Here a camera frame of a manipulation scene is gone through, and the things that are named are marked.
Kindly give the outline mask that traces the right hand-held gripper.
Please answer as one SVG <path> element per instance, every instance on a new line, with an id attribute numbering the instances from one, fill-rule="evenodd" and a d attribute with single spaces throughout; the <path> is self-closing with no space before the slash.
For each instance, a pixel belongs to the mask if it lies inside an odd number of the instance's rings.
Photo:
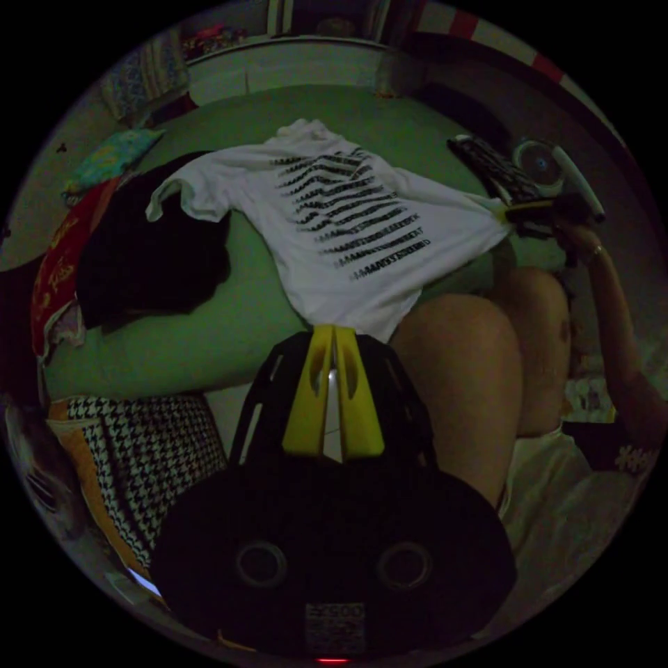
<path id="1" fill-rule="evenodd" d="M 519 237 L 551 238 L 558 216 L 592 223 L 593 189 L 564 148 L 526 138 L 507 157 L 482 138 L 467 135 L 447 145 L 488 195 L 502 201 L 493 215 Z"/>

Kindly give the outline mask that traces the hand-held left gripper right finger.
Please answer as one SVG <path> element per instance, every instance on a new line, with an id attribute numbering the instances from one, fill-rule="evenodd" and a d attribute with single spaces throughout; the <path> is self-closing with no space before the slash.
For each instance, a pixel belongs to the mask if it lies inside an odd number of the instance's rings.
<path id="1" fill-rule="evenodd" d="M 334 328 L 334 352 L 342 460 L 379 457 L 385 443 L 355 330 Z"/>

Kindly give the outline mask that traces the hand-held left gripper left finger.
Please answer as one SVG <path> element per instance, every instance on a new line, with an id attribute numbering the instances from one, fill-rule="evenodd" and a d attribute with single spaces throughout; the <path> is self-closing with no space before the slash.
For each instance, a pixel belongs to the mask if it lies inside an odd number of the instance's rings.
<path id="1" fill-rule="evenodd" d="M 314 327 L 287 419 L 282 446 L 286 454 L 320 457 L 332 363 L 332 326 Z"/>

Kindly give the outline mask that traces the person's right hand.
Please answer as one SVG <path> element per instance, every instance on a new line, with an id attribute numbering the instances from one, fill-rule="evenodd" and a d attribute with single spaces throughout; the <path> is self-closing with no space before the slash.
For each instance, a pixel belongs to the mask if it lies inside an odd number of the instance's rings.
<path id="1" fill-rule="evenodd" d="M 601 240 L 588 223 L 560 220 L 554 224 L 553 230 L 559 245 L 569 255 L 575 255 L 585 266 L 603 252 Z"/>

